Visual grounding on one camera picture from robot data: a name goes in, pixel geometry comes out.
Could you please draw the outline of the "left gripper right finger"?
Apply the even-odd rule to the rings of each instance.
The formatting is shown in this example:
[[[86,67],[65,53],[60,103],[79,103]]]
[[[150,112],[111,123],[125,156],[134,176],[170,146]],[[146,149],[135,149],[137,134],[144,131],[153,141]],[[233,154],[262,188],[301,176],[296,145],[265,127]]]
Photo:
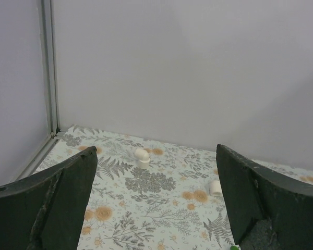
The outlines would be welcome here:
[[[221,144],[216,163],[235,244],[241,249],[313,249],[312,184]]]

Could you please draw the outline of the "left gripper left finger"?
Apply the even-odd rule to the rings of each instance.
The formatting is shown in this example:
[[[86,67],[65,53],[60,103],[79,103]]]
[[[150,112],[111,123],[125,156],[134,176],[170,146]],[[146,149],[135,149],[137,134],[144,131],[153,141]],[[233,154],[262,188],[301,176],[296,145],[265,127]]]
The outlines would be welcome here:
[[[0,249],[77,249],[97,148],[0,186]]]

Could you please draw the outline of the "white pipe elbow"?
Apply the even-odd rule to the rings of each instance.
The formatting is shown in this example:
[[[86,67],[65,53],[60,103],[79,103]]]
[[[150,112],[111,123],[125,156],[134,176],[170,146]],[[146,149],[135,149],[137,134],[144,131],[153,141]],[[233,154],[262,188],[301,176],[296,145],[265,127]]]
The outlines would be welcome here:
[[[137,166],[141,169],[147,169],[150,163],[150,155],[143,148],[137,148],[135,150],[134,156],[137,159]]]

